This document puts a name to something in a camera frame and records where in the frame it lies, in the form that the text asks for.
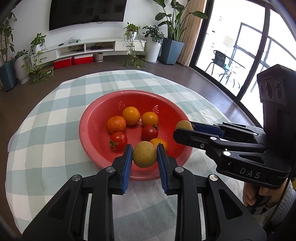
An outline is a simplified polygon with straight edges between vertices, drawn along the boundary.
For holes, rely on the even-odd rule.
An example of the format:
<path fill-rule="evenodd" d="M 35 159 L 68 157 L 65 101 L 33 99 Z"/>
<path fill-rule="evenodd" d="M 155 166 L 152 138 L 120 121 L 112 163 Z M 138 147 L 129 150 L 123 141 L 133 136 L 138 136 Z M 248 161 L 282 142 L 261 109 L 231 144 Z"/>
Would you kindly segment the person's right hand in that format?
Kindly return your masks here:
<path fill-rule="evenodd" d="M 255 187 L 252 184 L 245 183 L 243 188 L 243 203 L 245 206 L 253 206 L 256 202 L 256 194 L 258 193 L 260 196 L 269 196 L 269 202 L 267 206 L 269 208 L 273 207 L 277 202 L 279 202 L 281 195 L 284 191 L 287 180 L 281 185 L 279 189 L 269 189 L 265 187 L 260 187 L 258 191 L 256 191 Z"/>

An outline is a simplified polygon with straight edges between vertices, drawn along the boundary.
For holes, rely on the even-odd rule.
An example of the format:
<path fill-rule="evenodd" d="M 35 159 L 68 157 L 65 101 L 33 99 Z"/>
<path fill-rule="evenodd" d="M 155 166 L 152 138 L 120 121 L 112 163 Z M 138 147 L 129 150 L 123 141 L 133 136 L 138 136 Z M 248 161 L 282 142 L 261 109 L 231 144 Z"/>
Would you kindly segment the white knit sleeve forearm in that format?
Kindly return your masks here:
<path fill-rule="evenodd" d="M 289 182 L 287 191 L 280 202 L 280 204 L 276 204 L 275 206 L 269 208 L 264 208 L 263 214 L 255 215 L 255 219 L 261 226 L 264 226 L 271 215 L 273 217 L 271 219 L 271 223 L 277 225 L 281 223 L 288 215 L 289 211 L 292 208 L 293 203 L 295 202 L 295 190 L 293 189 L 292 183 Z"/>

